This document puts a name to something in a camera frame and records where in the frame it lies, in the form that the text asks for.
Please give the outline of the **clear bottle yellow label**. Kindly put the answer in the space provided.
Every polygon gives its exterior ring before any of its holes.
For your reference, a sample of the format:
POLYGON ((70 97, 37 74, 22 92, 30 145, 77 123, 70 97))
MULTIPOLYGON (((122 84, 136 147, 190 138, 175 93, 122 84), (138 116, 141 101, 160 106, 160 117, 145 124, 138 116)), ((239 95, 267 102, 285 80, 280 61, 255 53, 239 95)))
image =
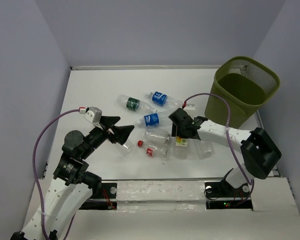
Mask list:
POLYGON ((181 160, 187 159, 190 154, 189 140, 187 138, 176 136, 173 143, 172 153, 175 158, 181 160))

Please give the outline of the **clear plastic cup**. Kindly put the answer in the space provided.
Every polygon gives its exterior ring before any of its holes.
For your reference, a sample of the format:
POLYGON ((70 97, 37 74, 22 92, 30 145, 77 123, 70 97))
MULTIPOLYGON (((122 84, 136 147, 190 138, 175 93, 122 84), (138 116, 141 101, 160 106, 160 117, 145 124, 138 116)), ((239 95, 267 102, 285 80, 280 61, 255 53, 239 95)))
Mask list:
POLYGON ((207 159, 214 155, 214 147, 210 141, 196 140, 194 147, 199 159, 207 159))
POLYGON ((129 153, 132 152, 133 148, 134 148, 134 143, 128 139, 123 145, 116 143, 115 147, 117 149, 117 151, 122 155, 122 156, 126 156, 129 153))

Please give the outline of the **green label plastic bottle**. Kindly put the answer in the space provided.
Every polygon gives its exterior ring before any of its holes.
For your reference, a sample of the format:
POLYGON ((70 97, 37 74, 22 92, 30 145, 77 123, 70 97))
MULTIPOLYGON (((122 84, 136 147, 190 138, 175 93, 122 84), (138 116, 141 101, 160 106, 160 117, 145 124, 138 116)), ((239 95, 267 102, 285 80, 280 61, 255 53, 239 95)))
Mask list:
POLYGON ((120 94, 116 101, 120 107, 139 114, 157 113, 157 110, 148 103, 131 96, 120 94))

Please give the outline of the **red cap cola bottle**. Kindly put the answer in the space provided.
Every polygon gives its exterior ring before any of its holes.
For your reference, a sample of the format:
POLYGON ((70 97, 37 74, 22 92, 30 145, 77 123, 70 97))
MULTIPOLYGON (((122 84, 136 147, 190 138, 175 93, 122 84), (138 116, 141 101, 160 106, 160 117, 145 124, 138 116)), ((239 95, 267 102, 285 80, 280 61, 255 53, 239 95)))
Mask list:
POLYGON ((139 140, 137 146, 145 149, 145 154, 151 158, 164 159, 168 156, 168 146, 162 143, 139 140))

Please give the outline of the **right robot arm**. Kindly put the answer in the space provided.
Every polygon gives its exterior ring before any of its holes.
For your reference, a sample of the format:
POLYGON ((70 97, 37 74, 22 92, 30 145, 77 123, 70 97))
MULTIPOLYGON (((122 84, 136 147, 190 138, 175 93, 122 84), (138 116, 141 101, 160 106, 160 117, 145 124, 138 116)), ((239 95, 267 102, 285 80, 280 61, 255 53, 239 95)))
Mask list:
POLYGON ((191 118, 181 108, 168 118, 176 125, 178 137, 230 148, 237 167, 227 172, 220 182, 220 190, 225 196, 232 196, 242 185, 251 184, 254 179, 266 179, 282 157, 281 151, 263 128, 241 130, 227 127, 206 117, 191 118))

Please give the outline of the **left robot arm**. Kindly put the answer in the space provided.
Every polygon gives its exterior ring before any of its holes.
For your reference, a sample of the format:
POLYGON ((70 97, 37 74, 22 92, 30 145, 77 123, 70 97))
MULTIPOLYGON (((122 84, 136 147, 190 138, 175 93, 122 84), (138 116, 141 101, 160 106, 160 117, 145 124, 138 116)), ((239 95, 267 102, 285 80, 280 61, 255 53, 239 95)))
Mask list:
POLYGON ((124 145, 134 125, 116 126, 119 116, 103 116, 100 111, 87 109, 85 119, 94 128, 83 135, 78 130, 70 131, 64 138, 62 155, 53 172, 46 194, 39 187, 40 206, 29 223, 13 240, 58 240, 69 234, 74 216, 90 198, 100 194, 102 179, 89 172, 85 161, 105 141, 124 145))

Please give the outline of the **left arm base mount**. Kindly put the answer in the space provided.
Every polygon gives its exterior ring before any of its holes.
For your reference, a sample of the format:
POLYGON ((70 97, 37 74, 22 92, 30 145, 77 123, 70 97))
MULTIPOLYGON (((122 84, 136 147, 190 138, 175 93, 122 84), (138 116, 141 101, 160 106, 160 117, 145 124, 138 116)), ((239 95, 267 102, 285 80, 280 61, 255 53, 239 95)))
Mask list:
POLYGON ((93 195, 81 205, 79 210, 116 210, 118 205, 117 185, 118 183, 115 181, 103 181, 100 191, 93 193, 93 195))

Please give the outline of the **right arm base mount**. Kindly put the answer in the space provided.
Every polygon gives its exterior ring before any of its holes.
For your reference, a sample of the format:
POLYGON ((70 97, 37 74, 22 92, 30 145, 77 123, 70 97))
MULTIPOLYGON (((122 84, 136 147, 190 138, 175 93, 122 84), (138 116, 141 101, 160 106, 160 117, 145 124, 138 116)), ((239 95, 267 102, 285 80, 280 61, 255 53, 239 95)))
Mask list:
POLYGON ((233 188, 226 181, 204 183, 204 196, 207 210, 252 210, 251 191, 247 183, 233 188))

